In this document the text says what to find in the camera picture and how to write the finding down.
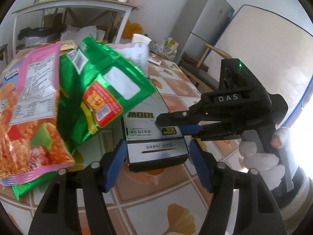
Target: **refrigerator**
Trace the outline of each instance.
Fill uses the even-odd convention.
[[[183,53],[199,61],[204,44],[216,44],[233,13],[226,0],[187,0],[170,34],[178,43],[174,62],[179,64]]]

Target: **hand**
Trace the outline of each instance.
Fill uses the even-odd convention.
[[[273,135],[270,144],[275,148],[291,149],[290,131],[287,128],[279,128]],[[278,187],[285,175],[285,167],[278,164],[279,158],[274,154],[257,153],[254,142],[241,141],[239,152],[244,157],[244,166],[247,169],[256,168],[263,177],[270,190]]]

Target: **white cup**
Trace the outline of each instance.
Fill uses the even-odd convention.
[[[145,43],[147,45],[149,45],[149,43],[151,42],[151,39],[142,35],[142,34],[137,34],[137,33],[134,33],[133,34],[133,39],[131,40],[132,43],[134,42],[142,42],[142,43]]]

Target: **pink snack bag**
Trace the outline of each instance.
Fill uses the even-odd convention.
[[[56,128],[61,43],[31,51],[0,78],[0,184],[75,164]]]

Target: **camera lens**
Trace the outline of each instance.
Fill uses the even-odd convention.
[[[225,88],[226,88],[226,89],[229,89],[229,84],[228,84],[227,79],[224,79],[223,81],[224,81]]]
[[[230,74],[230,70],[228,68],[225,69],[225,73],[226,73],[227,78],[230,79],[232,77]]]

